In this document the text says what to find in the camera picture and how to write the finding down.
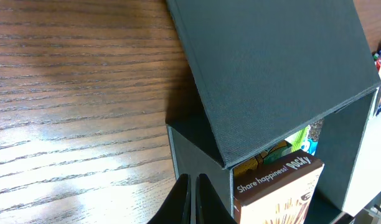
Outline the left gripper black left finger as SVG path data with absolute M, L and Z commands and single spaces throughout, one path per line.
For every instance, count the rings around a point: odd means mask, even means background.
M 191 223 L 191 178 L 181 174 L 148 224 Z

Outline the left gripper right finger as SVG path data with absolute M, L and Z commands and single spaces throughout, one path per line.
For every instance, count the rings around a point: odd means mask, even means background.
M 236 224 L 206 174 L 200 174 L 195 189 L 196 224 Z

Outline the brown Pocky box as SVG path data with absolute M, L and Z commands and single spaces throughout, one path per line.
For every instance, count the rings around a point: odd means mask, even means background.
M 324 163 L 298 150 L 234 177 L 239 224 L 303 224 Z

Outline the green Pretz box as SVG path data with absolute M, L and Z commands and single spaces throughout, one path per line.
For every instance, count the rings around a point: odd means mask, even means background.
M 273 161 L 291 153 L 293 145 L 286 140 L 282 140 L 277 145 L 261 151 L 249 160 L 236 166 L 233 170 L 234 177 L 240 177 L 248 170 L 255 170 L 263 164 L 270 164 Z

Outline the green clear snack bag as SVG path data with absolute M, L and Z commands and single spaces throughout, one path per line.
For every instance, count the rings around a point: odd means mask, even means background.
M 291 152 L 300 150 L 302 148 L 303 142 L 307 140 L 308 138 L 310 129 L 311 129 L 311 126 L 308 125 L 304 129 L 301 129 L 298 132 L 285 138 L 285 140 L 292 145 Z

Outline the blue Oreo pack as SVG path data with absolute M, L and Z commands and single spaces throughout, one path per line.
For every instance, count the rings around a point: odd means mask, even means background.
M 301 149 L 304 152 L 307 152 L 311 155 L 315 155 L 318 147 L 319 137 L 321 135 L 321 130 L 323 127 L 324 119 L 320 119 L 312 124 L 310 124 L 307 128 L 307 135 L 303 140 L 303 145 Z

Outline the black gift box with lid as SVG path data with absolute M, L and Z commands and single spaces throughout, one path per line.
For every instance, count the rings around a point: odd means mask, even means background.
M 167 2 L 201 112 L 167 124 L 176 175 L 206 174 L 233 214 L 236 165 L 318 120 L 308 223 L 344 210 L 380 78 L 350 0 Z

